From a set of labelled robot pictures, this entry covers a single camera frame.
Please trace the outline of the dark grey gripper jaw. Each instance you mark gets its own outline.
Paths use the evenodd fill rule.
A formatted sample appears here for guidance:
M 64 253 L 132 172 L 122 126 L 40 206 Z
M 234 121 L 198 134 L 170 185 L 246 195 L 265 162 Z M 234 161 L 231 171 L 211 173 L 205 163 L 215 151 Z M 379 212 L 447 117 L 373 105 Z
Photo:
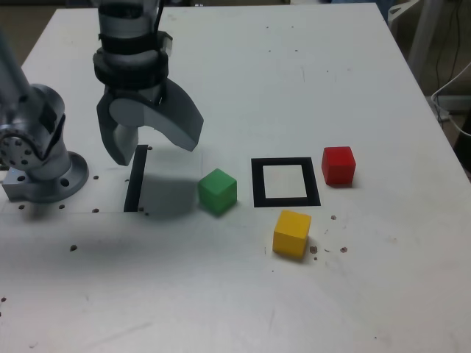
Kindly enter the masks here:
M 112 94 L 105 94 L 97 104 L 102 142 L 113 160 L 118 165 L 129 165 L 138 145 L 138 128 L 117 123 L 109 108 L 113 101 Z

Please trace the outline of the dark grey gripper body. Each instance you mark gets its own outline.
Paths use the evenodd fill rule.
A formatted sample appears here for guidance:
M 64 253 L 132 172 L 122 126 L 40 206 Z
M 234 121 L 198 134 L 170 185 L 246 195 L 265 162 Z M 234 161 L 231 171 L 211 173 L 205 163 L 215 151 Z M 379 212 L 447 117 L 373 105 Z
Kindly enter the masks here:
M 123 101 L 125 105 L 158 106 L 166 92 L 166 80 L 129 81 L 113 80 L 105 85 L 103 101 L 111 105 L 114 101 Z

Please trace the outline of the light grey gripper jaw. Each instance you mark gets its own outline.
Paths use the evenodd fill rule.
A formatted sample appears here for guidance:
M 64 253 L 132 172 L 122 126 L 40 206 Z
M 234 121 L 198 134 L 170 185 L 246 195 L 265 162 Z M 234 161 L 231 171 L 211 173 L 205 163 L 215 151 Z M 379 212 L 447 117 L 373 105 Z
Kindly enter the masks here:
M 140 128 L 148 126 L 187 151 L 199 142 L 204 119 L 191 97 L 175 82 L 167 79 L 158 101 L 141 94 L 121 94 L 109 106 L 109 113 L 118 124 Z

